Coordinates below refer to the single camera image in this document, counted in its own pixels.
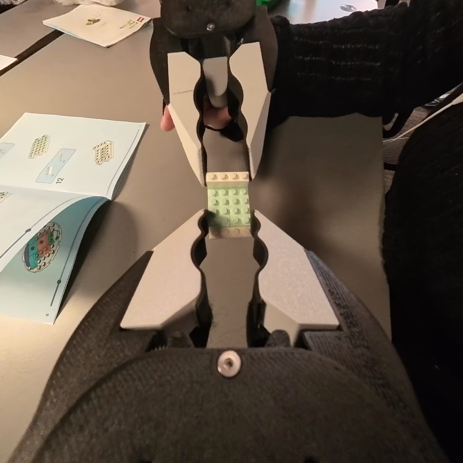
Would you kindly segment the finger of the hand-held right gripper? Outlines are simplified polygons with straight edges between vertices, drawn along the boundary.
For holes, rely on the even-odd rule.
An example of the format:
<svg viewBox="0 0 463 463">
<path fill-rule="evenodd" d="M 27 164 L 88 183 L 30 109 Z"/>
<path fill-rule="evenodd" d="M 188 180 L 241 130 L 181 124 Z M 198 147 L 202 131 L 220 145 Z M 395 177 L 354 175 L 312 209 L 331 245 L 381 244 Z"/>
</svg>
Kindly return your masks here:
<svg viewBox="0 0 463 463">
<path fill-rule="evenodd" d="M 200 110 L 195 91 L 202 81 L 200 62 L 184 51 L 168 53 L 170 116 L 188 162 L 200 185 L 205 187 L 204 153 L 199 134 Z"/>
<path fill-rule="evenodd" d="M 228 60 L 229 87 L 238 100 L 238 125 L 244 135 L 250 179 L 263 154 L 270 91 L 259 42 L 244 43 Z"/>
</svg>

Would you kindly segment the white lego booklet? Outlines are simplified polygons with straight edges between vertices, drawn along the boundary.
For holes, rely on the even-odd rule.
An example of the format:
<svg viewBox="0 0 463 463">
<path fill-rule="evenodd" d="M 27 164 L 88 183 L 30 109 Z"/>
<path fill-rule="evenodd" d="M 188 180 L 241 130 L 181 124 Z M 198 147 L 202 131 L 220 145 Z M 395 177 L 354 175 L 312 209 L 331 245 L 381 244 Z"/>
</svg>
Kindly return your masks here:
<svg viewBox="0 0 463 463">
<path fill-rule="evenodd" d="M 99 4 L 80 5 L 61 16 L 43 20 L 43 25 L 109 48 L 139 31 L 151 18 Z"/>
</svg>

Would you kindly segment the person's black sweater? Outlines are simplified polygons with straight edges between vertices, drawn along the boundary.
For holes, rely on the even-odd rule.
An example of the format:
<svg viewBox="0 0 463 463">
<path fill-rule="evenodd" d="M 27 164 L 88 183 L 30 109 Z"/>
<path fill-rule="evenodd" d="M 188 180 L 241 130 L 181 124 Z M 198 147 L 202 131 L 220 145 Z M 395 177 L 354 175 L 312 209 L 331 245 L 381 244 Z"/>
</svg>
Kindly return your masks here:
<svg viewBox="0 0 463 463">
<path fill-rule="evenodd" d="M 463 445 L 463 113 L 416 129 L 386 194 L 392 342 L 451 462 Z"/>
</svg>

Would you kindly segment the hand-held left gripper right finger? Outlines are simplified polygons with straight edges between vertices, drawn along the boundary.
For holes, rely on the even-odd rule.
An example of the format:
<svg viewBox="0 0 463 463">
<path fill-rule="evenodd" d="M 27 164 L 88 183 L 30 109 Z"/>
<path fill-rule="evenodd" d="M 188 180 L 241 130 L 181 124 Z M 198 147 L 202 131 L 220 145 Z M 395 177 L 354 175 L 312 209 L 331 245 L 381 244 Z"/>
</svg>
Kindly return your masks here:
<svg viewBox="0 0 463 463">
<path fill-rule="evenodd" d="M 290 344 L 307 331 L 336 331 L 332 298 L 310 252 L 257 210 L 251 234 L 258 269 L 248 305 L 248 343 L 266 344 L 275 331 L 286 332 Z"/>
</svg>

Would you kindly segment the person's right forearm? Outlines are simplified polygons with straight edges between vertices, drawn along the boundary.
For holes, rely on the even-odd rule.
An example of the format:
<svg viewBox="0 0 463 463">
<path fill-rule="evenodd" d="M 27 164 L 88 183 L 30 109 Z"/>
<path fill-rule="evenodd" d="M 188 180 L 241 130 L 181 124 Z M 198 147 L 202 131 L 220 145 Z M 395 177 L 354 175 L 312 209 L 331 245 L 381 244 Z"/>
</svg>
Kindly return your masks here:
<svg viewBox="0 0 463 463">
<path fill-rule="evenodd" d="M 463 5 L 419 0 L 292 25 L 271 19 L 278 56 L 268 128 L 288 117 L 381 117 L 462 83 Z"/>
</svg>

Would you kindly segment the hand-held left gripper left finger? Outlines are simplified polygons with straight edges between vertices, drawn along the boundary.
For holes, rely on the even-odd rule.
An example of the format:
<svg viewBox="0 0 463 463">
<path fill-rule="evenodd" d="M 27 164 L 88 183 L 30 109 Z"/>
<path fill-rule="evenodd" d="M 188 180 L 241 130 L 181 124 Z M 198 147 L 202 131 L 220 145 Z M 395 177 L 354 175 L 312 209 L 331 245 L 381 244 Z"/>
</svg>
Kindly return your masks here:
<svg viewBox="0 0 463 463">
<path fill-rule="evenodd" d="M 201 209 L 154 247 L 121 328 L 154 329 L 166 337 L 181 332 L 193 344 L 207 344 L 212 310 L 200 264 L 208 232 L 207 212 Z"/>
</svg>

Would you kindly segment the person's right hand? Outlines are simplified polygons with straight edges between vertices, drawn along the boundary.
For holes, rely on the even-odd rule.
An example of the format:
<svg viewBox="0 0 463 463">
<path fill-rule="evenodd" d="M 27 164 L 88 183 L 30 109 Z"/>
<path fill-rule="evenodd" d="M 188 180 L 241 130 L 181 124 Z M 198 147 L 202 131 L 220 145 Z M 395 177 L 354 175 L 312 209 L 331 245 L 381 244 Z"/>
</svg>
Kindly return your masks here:
<svg viewBox="0 0 463 463">
<path fill-rule="evenodd" d="M 209 99 L 209 96 L 205 94 L 203 98 L 202 108 L 202 119 L 206 128 L 211 130 L 222 130 L 224 129 L 233 118 L 229 115 L 227 107 L 217 108 L 214 107 Z"/>
</svg>

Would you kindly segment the lego instruction booklet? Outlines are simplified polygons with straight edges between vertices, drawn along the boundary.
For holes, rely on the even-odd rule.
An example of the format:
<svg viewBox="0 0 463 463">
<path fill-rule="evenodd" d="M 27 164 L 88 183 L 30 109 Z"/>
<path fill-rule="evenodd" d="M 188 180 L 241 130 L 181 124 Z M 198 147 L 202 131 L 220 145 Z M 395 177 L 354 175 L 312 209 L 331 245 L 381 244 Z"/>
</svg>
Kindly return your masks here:
<svg viewBox="0 0 463 463">
<path fill-rule="evenodd" d="M 146 126 L 25 113 L 1 138 L 1 316 L 54 323 L 83 235 Z"/>
</svg>

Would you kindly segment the white narrow lego plate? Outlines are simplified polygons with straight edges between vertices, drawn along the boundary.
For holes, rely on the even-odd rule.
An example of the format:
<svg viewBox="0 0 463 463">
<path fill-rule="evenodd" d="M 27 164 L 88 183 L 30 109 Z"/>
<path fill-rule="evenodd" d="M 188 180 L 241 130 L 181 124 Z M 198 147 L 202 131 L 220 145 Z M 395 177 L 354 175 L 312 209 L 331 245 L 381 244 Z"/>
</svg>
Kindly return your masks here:
<svg viewBox="0 0 463 463">
<path fill-rule="evenodd" d="M 205 176 L 207 188 L 245 188 L 249 181 L 248 172 L 208 172 Z"/>
</svg>

